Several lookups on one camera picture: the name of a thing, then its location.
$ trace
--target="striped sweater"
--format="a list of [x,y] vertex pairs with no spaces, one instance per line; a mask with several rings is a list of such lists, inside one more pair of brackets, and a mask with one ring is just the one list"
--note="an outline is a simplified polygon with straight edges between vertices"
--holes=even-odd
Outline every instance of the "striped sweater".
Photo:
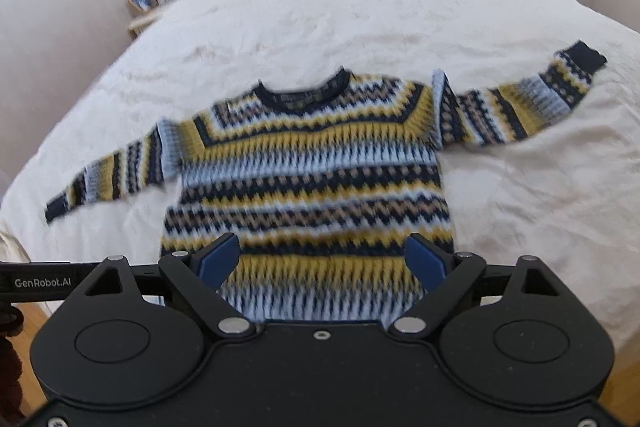
[[245,316],[389,324],[422,295],[405,238],[453,251],[436,152],[538,133],[571,112],[605,63],[578,42],[543,73],[458,95],[442,71],[431,86],[346,70],[305,92],[258,84],[191,120],[159,121],[89,165],[46,218],[180,175],[161,254],[236,233],[241,261],[220,294]]

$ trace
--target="framed photo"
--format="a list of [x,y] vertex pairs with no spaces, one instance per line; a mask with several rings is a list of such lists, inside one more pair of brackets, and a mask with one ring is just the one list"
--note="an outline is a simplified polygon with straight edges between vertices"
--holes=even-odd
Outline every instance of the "framed photo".
[[151,10],[155,5],[154,0],[127,0],[127,5],[135,15],[143,15]]

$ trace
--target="sweater neckline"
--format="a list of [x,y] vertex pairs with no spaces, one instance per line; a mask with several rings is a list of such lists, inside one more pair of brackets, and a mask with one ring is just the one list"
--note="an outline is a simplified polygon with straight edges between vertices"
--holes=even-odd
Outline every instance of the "sweater neckline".
[[338,98],[347,89],[350,80],[351,71],[340,68],[334,76],[315,89],[276,92],[265,87],[260,81],[254,88],[254,94],[264,105],[276,112],[308,114]]

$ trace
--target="blue gripper pad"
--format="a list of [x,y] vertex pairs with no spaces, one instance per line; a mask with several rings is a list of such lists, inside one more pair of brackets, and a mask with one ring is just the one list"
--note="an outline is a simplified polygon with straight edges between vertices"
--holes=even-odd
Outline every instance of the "blue gripper pad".
[[212,290],[220,288],[240,259],[240,242],[233,233],[224,233],[208,247],[193,254],[190,267],[198,279]]
[[404,243],[404,263],[428,292],[436,289],[453,270],[453,256],[412,233]]

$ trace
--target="white bedspread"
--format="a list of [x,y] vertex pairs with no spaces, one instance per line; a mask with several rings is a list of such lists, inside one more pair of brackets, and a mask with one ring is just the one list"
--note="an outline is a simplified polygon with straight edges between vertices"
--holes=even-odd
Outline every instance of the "white bedspread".
[[578,39],[609,59],[566,121],[526,142],[440,156],[459,250],[533,254],[640,356],[640,36],[574,0],[180,0],[56,126],[8,190],[0,227],[32,261],[158,258],[178,187],[81,208],[44,205],[84,165],[161,117],[182,119],[262,79],[311,86],[340,65],[463,90],[545,68]]

